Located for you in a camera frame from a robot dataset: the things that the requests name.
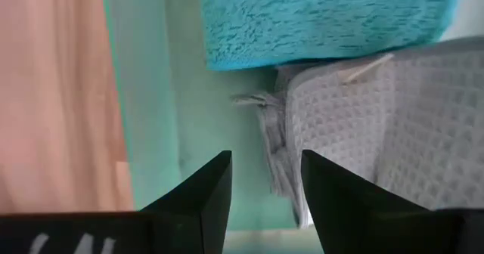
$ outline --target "blue fluffy towel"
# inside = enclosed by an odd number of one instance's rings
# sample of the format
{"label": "blue fluffy towel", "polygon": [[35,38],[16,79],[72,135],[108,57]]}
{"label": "blue fluffy towel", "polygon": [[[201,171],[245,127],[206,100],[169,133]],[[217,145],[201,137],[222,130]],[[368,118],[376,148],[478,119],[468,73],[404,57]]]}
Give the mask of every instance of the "blue fluffy towel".
{"label": "blue fluffy towel", "polygon": [[357,57],[436,41],[457,0],[202,0],[207,66]]}

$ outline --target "folded towel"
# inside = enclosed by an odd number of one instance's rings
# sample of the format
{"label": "folded towel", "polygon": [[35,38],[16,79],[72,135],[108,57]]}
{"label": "folded towel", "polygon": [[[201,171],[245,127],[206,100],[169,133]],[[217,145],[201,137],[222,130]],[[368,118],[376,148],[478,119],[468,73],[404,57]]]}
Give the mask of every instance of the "folded towel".
{"label": "folded towel", "polygon": [[437,40],[456,0],[202,0],[207,66],[356,57]]}

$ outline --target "mint green wall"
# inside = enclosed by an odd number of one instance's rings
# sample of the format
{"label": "mint green wall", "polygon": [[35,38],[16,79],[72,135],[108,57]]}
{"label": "mint green wall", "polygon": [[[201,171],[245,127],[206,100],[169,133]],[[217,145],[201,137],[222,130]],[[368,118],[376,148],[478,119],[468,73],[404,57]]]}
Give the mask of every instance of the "mint green wall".
{"label": "mint green wall", "polygon": [[270,193],[254,109],[233,94],[270,89],[269,69],[205,69],[199,0],[104,0],[138,209],[221,150],[233,152],[229,230],[294,228]]}

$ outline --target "black object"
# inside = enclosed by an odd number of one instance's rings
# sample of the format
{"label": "black object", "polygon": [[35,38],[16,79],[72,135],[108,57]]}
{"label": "black object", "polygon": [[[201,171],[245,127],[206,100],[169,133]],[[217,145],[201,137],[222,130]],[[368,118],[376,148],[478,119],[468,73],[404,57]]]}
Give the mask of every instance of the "black object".
{"label": "black object", "polygon": [[231,204],[223,151],[140,212],[0,217],[0,253],[222,253]]}
{"label": "black object", "polygon": [[302,152],[302,183],[325,254],[484,253],[484,210],[430,211]]}

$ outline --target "pink curtain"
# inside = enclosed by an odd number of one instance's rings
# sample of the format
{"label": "pink curtain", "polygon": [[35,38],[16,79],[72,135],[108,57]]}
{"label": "pink curtain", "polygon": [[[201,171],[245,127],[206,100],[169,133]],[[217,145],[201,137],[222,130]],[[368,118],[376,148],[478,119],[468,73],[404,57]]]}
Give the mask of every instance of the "pink curtain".
{"label": "pink curtain", "polygon": [[132,209],[102,0],[0,15],[0,212]]}

